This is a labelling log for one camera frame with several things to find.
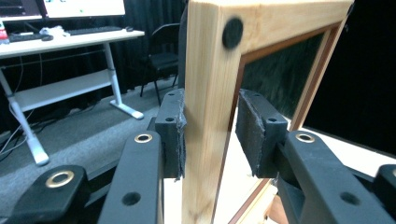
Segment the wooden surface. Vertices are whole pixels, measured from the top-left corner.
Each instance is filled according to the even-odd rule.
[[[278,195],[274,197],[270,207],[267,211],[265,211],[264,219],[272,220],[278,224],[289,223],[285,213],[285,209],[283,208],[282,201],[280,200],[280,197]]]
[[[211,223],[232,127],[241,56],[340,23],[352,1],[189,2],[182,223]],[[235,49],[221,43],[231,18],[244,24]]]
[[[324,72],[329,64],[332,52],[337,44],[338,38],[347,19],[344,19],[338,27],[332,28],[327,31],[322,39],[318,49],[317,57],[309,73],[308,79],[305,82],[303,93],[300,101],[297,104],[296,111],[290,124],[290,130],[298,130],[303,126],[306,115],[308,114],[309,107],[314,101],[315,94],[317,93],[320,81],[323,78]]]
[[[262,223],[263,211],[266,211],[274,199],[277,188],[272,185],[271,179],[263,179],[250,197],[233,216],[229,224],[235,223]]]

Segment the gray carpet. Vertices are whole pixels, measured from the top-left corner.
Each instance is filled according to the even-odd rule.
[[[162,97],[172,90],[169,88],[172,82],[173,79],[170,78],[158,83]],[[107,97],[91,110],[73,111],[74,113],[51,124],[37,135],[49,154],[50,162],[46,166],[35,165],[26,144],[1,161],[0,217],[10,216],[16,201],[48,169],[75,164],[83,166],[89,174],[117,160],[125,140],[132,132],[146,130],[150,119],[157,115],[159,109],[153,83],[145,87],[142,98],[139,93],[140,87],[124,94],[122,101],[142,112],[145,117],[141,120],[134,119],[110,105],[113,98]]]

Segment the cable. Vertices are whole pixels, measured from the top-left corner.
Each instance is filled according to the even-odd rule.
[[[26,137],[25,137],[25,139],[24,139],[21,143],[19,143],[19,144],[17,145],[18,141],[20,141],[20,136],[15,140],[15,144],[14,144],[14,147],[13,147],[13,148],[10,148],[10,149],[8,149],[8,150],[5,151],[5,152],[0,153],[0,156],[5,155],[5,154],[8,153],[5,157],[3,157],[3,158],[0,160],[0,162],[3,161],[3,160],[5,160],[5,159],[14,151],[15,148],[17,148],[17,147],[19,147],[20,145],[22,145],[22,144],[26,141]]]
[[[45,120],[45,121],[40,121],[40,122],[34,124],[32,126],[32,129],[35,130],[35,133],[41,133],[41,132],[43,132],[43,130],[45,128],[47,128],[51,124],[58,122],[58,120],[60,120],[60,119],[49,119],[49,120]]]
[[[18,130],[20,129],[21,125],[14,131],[14,133],[8,138],[8,140],[4,143],[3,148],[0,150],[0,154],[3,153],[4,149],[6,149],[8,143],[12,140],[12,137],[14,137],[15,133],[18,132]]]
[[[23,78],[23,72],[24,72],[24,66],[23,66],[23,61],[22,61],[22,56],[20,56],[20,63],[21,63],[21,74],[20,74],[20,80],[18,81],[18,85],[15,88],[15,91],[18,91],[18,89],[20,88],[21,82],[22,82],[22,78]]]
[[[39,59],[40,59],[40,84],[39,84],[39,86],[41,86],[41,85],[43,84],[43,60],[42,60],[42,58],[41,58],[41,54],[38,54],[38,57],[39,57]],[[23,77],[23,61],[22,61],[22,57],[20,57],[20,61],[21,61],[21,75],[20,75],[19,83],[18,83],[17,87],[16,87],[15,90],[14,90],[14,93],[15,93],[15,92],[18,90],[18,88],[20,87],[20,85],[21,85],[21,80],[22,80],[22,77]],[[12,109],[11,104],[8,104],[8,110],[9,110],[9,112],[12,114],[12,116],[14,116],[14,118],[15,118],[19,123],[21,123],[20,120],[18,119],[17,115],[15,114],[14,110]],[[26,117],[26,120],[28,120],[28,119],[30,118],[30,116],[32,116],[33,112],[35,112],[34,109],[33,109],[33,110],[30,112],[30,114]],[[8,140],[7,140],[6,143],[4,144],[3,148],[0,150],[0,153],[2,153],[3,150],[7,147],[8,143],[11,141],[12,137],[14,136],[14,134],[15,134],[20,128],[21,128],[21,125],[20,125],[20,126],[15,130],[15,132],[8,138]]]
[[[78,116],[78,115],[80,115],[80,114],[82,114],[82,113],[86,113],[86,112],[92,111],[92,110],[95,109],[95,107],[96,107],[97,105],[98,105],[98,103],[95,102],[93,105],[89,105],[88,107],[86,107],[86,108],[84,108],[84,109],[80,109],[79,111],[76,111],[76,112],[74,112],[74,113],[72,113],[72,114],[67,115],[66,118]]]
[[[35,28],[32,24],[30,24],[29,22],[25,22],[24,23],[25,26],[31,28],[35,33],[38,33],[40,30]]]

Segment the computer monitor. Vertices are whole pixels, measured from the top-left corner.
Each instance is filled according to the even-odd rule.
[[[40,0],[48,19],[125,15],[123,0]]]
[[[0,0],[1,21],[31,21],[42,19],[34,0]]]

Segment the black screw cap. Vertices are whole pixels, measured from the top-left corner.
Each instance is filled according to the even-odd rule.
[[[244,33],[244,24],[239,18],[230,19],[224,27],[222,42],[226,49],[234,49],[239,45]]]

